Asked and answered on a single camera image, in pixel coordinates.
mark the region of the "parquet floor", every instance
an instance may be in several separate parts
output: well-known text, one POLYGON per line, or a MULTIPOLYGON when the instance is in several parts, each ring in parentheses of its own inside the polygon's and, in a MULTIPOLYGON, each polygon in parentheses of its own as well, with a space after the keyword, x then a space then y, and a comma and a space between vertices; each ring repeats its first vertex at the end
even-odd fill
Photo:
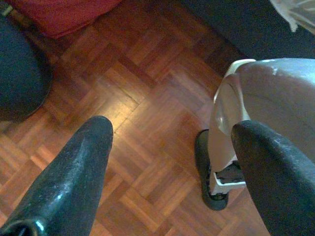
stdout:
POLYGON ((194 164, 222 74, 244 55, 176 1, 126 0, 59 40, 24 29, 54 81, 22 123, 0 123, 0 225, 41 171, 93 115, 114 126, 92 236, 269 235, 247 189, 207 209, 194 164))

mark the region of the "chair caster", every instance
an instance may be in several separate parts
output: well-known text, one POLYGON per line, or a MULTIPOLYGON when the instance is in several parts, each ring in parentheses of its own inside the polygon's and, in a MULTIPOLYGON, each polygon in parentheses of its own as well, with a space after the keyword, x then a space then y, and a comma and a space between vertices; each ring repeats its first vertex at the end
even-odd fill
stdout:
POLYGON ((201 180, 202 199, 211 210, 223 210, 228 203, 228 193, 212 196, 209 189, 211 164, 207 149, 208 132, 209 130, 201 131, 195 141, 195 161, 201 180))

